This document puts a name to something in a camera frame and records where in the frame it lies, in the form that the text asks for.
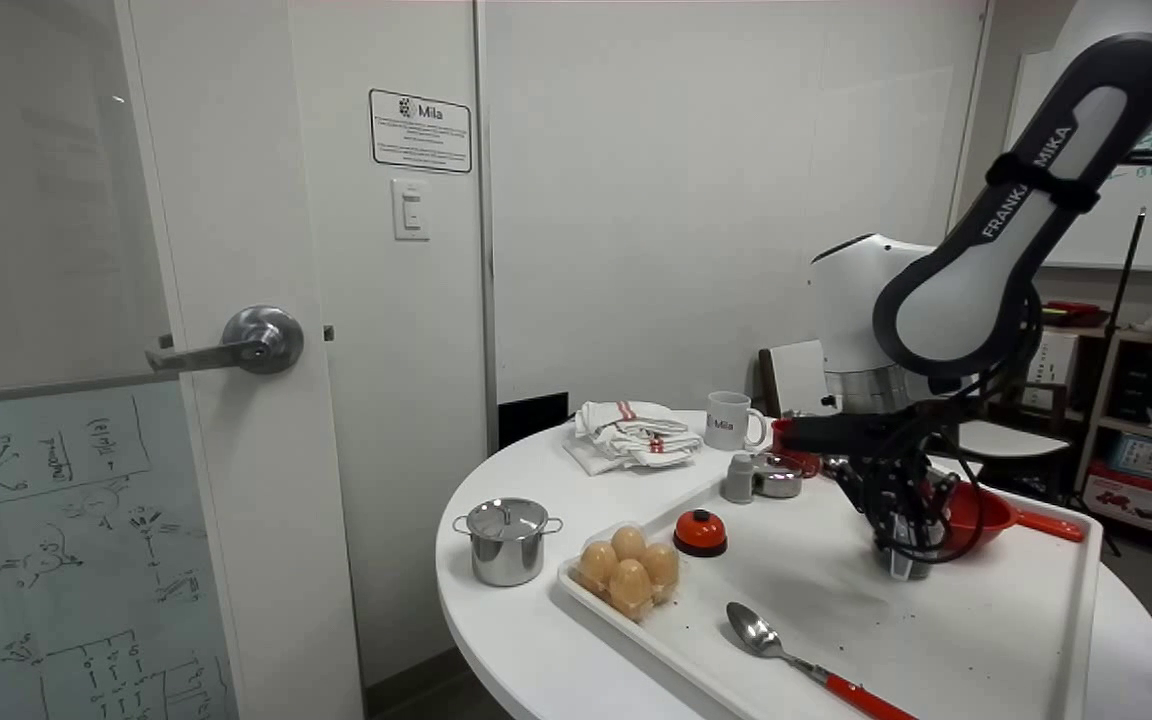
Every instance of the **spoon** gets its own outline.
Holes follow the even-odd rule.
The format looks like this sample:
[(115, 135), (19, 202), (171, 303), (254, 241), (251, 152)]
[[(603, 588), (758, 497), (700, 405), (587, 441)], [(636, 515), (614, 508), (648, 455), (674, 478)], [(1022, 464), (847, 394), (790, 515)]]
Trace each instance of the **spoon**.
[(809, 680), (814, 680), (818, 690), (827, 690), (831, 698), (839, 698), (844, 706), (861, 710), (871, 720), (911, 720), (904, 710), (871, 698), (869, 690), (861, 690), (861, 686), (852, 686), (852, 680), (844, 680), (818, 663), (786, 656), (781, 636), (772, 633), (772, 624), (765, 624), (750, 607), (729, 605), (729, 624), (731, 624), (731, 633), (749, 656), (781, 656), (786, 670), (800, 670)]

